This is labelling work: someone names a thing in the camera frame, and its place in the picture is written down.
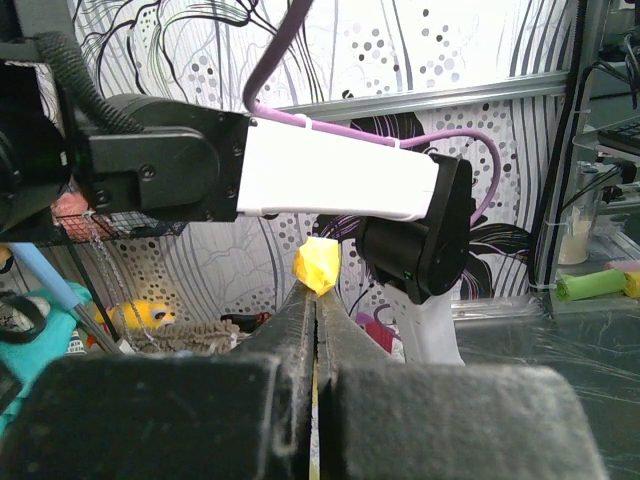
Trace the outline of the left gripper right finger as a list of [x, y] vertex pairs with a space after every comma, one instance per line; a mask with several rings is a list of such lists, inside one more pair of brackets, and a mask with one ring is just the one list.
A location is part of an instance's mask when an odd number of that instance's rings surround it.
[[324, 479], [604, 479], [571, 385], [547, 367], [394, 360], [316, 303]]

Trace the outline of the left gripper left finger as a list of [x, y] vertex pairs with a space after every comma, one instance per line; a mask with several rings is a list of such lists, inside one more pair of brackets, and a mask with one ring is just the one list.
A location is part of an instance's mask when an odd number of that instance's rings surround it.
[[315, 300], [294, 285], [224, 355], [52, 362], [2, 438], [2, 477], [306, 478]]

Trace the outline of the yellow translucent trash bag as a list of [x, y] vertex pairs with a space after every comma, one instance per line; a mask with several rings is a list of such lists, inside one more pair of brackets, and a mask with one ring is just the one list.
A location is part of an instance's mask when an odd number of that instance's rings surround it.
[[[340, 247], [335, 239], [308, 237], [294, 257], [293, 273], [318, 296], [336, 286], [340, 273]], [[317, 357], [314, 357], [309, 478], [320, 478]]]

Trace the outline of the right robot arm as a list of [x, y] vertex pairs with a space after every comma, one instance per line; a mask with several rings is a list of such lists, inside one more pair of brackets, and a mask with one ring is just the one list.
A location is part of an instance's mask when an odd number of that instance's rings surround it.
[[79, 299], [33, 241], [71, 179], [101, 212], [163, 221], [354, 215], [358, 253], [391, 298], [407, 359], [458, 365], [451, 290], [468, 254], [471, 169], [408, 146], [302, 116], [107, 100], [67, 36], [1, 46], [1, 237], [67, 310]]

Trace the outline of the green bag roll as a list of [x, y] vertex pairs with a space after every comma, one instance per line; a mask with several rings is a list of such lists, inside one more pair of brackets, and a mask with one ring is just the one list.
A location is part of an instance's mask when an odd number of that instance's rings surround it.
[[624, 273], [615, 269], [581, 276], [562, 274], [556, 284], [556, 296], [561, 301], [577, 301], [618, 293], [625, 285]]

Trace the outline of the red purple sock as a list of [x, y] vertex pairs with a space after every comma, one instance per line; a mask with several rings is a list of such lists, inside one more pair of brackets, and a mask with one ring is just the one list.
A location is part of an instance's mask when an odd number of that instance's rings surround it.
[[359, 312], [355, 322], [394, 359], [405, 362], [404, 347], [391, 306], [377, 306], [372, 313]]

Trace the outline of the dark patterned cloth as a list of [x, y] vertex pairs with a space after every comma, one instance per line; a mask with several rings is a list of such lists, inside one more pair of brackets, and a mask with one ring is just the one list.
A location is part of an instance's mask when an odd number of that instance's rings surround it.
[[271, 314], [268, 312], [261, 312], [258, 314], [231, 313], [220, 317], [221, 320], [229, 320], [233, 324], [237, 325], [241, 331], [249, 333], [253, 332], [270, 318]]

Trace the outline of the yellow plush duck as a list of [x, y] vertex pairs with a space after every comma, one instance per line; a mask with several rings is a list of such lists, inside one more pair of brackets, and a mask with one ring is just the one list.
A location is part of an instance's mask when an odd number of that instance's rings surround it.
[[154, 303], [146, 300], [134, 300], [121, 305], [105, 309], [106, 314], [118, 334], [124, 333], [124, 326], [129, 329], [141, 329], [140, 321], [146, 328], [155, 329], [176, 320], [163, 303]]

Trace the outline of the teal folded cloth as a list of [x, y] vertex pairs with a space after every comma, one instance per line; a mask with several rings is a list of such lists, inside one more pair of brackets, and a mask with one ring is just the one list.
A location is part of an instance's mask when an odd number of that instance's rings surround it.
[[84, 355], [74, 313], [64, 309], [45, 289], [20, 295], [7, 292], [1, 300], [1, 364], [17, 379], [21, 390], [11, 401], [1, 402], [1, 429], [17, 416], [38, 375], [65, 355]]

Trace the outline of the blue floor sweeper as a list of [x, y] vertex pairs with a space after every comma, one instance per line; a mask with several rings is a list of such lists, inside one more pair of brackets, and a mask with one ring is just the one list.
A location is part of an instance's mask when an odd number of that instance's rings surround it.
[[11, 242], [9, 249], [13, 256], [26, 265], [65, 310], [74, 311], [77, 314], [80, 322], [105, 351], [120, 353], [115, 341], [90, 316], [80, 298], [34, 244]]

